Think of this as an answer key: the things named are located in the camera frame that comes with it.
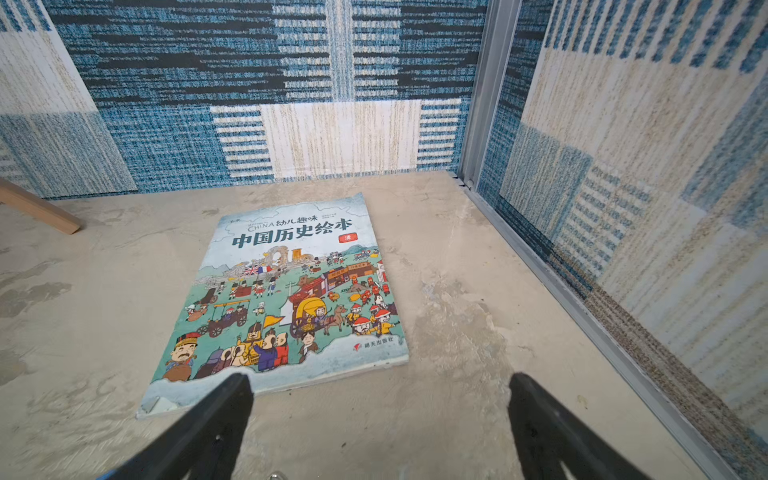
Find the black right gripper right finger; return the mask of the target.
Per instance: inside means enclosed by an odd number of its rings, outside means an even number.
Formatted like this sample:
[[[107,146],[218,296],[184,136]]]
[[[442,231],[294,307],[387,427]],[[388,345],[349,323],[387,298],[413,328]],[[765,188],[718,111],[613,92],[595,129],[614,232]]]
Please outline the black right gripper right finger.
[[[526,479],[646,479],[531,376],[509,383],[508,415]]]

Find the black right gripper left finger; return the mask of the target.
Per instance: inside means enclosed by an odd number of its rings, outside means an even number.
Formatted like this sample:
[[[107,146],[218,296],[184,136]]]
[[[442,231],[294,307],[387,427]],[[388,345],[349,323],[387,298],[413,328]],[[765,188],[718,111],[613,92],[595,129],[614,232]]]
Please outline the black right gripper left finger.
[[[244,374],[234,374],[149,446],[104,479],[229,479],[253,407]]]

